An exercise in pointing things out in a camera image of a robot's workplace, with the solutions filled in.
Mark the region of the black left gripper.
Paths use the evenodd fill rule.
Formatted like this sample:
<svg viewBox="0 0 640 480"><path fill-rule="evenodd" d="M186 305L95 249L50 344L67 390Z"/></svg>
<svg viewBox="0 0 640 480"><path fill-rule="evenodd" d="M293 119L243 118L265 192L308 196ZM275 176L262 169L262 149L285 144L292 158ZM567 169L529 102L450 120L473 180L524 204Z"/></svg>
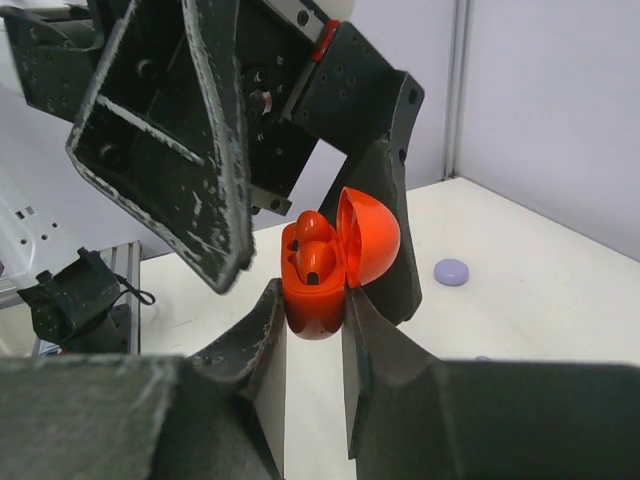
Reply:
<svg viewBox="0 0 640 480"><path fill-rule="evenodd" d="M314 1L131 2L71 129L74 167L227 292L254 254L239 63L253 213L289 211L319 142L345 153L320 212L334 221L348 186L394 214L398 255L364 290L392 324L410 320L422 291L405 163L424 91Z"/></svg>

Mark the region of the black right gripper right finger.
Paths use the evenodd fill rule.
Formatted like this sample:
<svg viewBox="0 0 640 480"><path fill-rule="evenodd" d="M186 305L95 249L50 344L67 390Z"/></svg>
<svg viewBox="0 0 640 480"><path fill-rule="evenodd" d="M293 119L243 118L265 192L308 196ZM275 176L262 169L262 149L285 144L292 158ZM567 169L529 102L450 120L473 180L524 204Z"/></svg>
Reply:
<svg viewBox="0 0 640 480"><path fill-rule="evenodd" d="M639 370L442 360L361 290L342 328L348 456L361 479L635 479Z"/></svg>

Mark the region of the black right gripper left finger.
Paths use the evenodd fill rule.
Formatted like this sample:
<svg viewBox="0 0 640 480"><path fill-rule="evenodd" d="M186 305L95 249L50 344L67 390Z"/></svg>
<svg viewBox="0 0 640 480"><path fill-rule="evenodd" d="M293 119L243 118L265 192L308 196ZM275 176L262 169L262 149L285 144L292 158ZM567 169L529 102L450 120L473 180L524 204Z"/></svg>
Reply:
<svg viewBox="0 0 640 480"><path fill-rule="evenodd" d="M190 357L60 355L1 362L5 479L280 479L282 283Z"/></svg>

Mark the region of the orange earbud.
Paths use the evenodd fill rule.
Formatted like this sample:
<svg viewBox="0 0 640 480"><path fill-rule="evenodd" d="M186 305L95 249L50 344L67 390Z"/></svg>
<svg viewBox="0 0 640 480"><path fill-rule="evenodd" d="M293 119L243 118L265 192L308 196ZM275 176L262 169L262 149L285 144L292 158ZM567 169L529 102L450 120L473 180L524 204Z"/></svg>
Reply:
<svg viewBox="0 0 640 480"><path fill-rule="evenodd" d="M283 231L283 242L290 251L298 250L312 241L329 242L333 228L327 219L317 211L304 211L298 219Z"/></svg>
<svg viewBox="0 0 640 480"><path fill-rule="evenodd" d="M336 254L325 242L312 241L302 245L293 255L293 264L303 285L321 285L336 267Z"/></svg>

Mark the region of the orange round charging case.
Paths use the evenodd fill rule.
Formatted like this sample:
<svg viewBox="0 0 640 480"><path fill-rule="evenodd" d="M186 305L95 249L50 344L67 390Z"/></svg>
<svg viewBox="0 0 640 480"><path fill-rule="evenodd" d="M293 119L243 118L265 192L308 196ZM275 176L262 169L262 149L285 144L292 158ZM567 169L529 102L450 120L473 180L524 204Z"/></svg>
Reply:
<svg viewBox="0 0 640 480"><path fill-rule="evenodd" d="M307 210L287 225L281 241L281 279L292 332L322 340L343 323L348 288L382 277L399 252L399 223L380 200L351 187L339 195L335 223Z"/></svg>

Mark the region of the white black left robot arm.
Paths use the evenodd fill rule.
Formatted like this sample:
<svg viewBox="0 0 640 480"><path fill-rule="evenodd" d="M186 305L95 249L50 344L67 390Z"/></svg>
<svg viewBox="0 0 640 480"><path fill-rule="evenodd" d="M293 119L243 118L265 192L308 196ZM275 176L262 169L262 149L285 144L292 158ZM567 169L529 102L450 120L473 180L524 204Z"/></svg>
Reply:
<svg viewBox="0 0 640 480"><path fill-rule="evenodd" d="M321 212L345 229L355 188L397 218L400 249L375 277L365 238L349 235L348 279L392 323L422 292L408 225L405 157L423 92L349 21L314 1L89 1L1 11L28 107L51 126L13 135L1 108L2 159L73 219L102 197L168 244L216 304L254 253L254 209L287 211L314 147L346 160Z"/></svg>

